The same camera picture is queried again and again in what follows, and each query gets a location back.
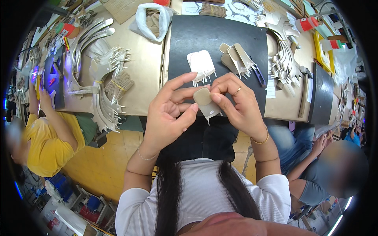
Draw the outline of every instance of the woman's right hand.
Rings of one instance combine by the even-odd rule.
[[[235,101],[224,95],[229,93]],[[267,131],[262,119],[255,93],[233,73],[227,73],[216,80],[210,88],[211,99],[226,113],[230,123],[243,131],[257,142],[267,137]]]

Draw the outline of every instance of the floor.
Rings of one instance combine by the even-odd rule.
[[[121,133],[107,134],[108,142],[100,148],[85,147],[80,150],[62,171],[85,190],[104,195],[118,202],[122,193],[124,172],[128,160],[143,141],[143,133],[120,130]],[[233,166],[253,184],[256,183],[255,159],[248,158],[249,137],[239,132],[234,143],[235,160]]]

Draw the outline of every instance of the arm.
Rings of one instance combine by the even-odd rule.
[[[289,180],[290,193],[299,199],[303,193],[306,186],[306,180],[299,179],[303,171],[311,164],[311,162],[323,151],[325,144],[327,142],[327,135],[323,134],[314,143],[310,154],[296,165],[287,175]]]
[[[29,82],[29,112],[35,114],[38,118],[38,100],[34,85]]]
[[[69,143],[72,149],[76,151],[77,140],[67,122],[53,109],[51,105],[51,97],[45,89],[43,91],[40,91],[40,97],[41,108],[46,114],[49,123],[54,127],[58,138],[63,142]]]
[[[356,128],[356,124],[353,126],[353,128],[352,128],[352,130],[350,131],[350,137],[352,138],[352,139],[354,139],[354,130],[355,130],[355,128]]]
[[[131,188],[151,191],[151,174],[160,150],[174,142],[195,121],[198,105],[182,102],[201,86],[176,89],[196,76],[197,73],[186,73],[168,81],[150,103],[144,140],[139,152],[137,150],[127,163],[122,192]]]
[[[232,102],[222,93],[229,93]],[[232,73],[225,74],[213,81],[211,99],[226,113],[230,123],[238,130],[249,135],[256,142],[264,142],[267,130],[262,120],[255,93]],[[272,138],[263,144],[251,140],[256,159],[256,181],[271,174],[281,174],[278,151]]]

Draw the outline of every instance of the table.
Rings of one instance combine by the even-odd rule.
[[[286,15],[283,7],[277,4],[271,4],[275,11],[279,11]],[[181,13],[182,0],[172,0],[171,8]],[[112,18],[112,15],[101,5],[95,9],[98,12],[97,17]],[[168,78],[168,61],[169,61],[169,46],[170,46],[170,28],[166,38],[162,43],[153,43],[150,40],[128,30],[128,26],[135,20],[135,16],[131,17],[125,23],[119,25],[116,21],[111,25],[115,28],[115,33],[105,39],[111,47],[124,47],[131,49],[131,61],[127,62],[127,72],[130,78],[135,81],[134,86],[126,92],[123,99],[120,101],[122,106],[125,106],[124,111],[126,115],[146,116],[148,105],[156,96]],[[47,39],[47,36],[41,41],[40,45]],[[316,56],[313,32],[301,33],[297,39],[302,49],[296,50],[294,55],[295,60],[312,71],[311,63]],[[277,53],[277,43],[270,35],[267,36],[268,54],[274,55]],[[82,57],[82,68],[89,68],[90,58]],[[82,84],[91,85],[93,79],[88,76],[88,71],[82,69]],[[299,107],[302,98],[302,86],[300,88],[293,87],[296,96],[292,95],[287,90],[276,90],[276,98],[266,99],[265,117],[293,120],[298,122],[307,122],[310,103],[306,102],[305,112],[302,118],[298,117]],[[71,96],[65,93],[65,108],[62,111],[77,111],[77,112],[93,112],[92,96],[85,94],[81,99],[77,96]]]

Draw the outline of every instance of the gold ring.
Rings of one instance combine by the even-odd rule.
[[[239,92],[239,90],[241,90],[242,87],[240,86],[239,89],[235,92],[234,96],[236,96],[237,92]]]

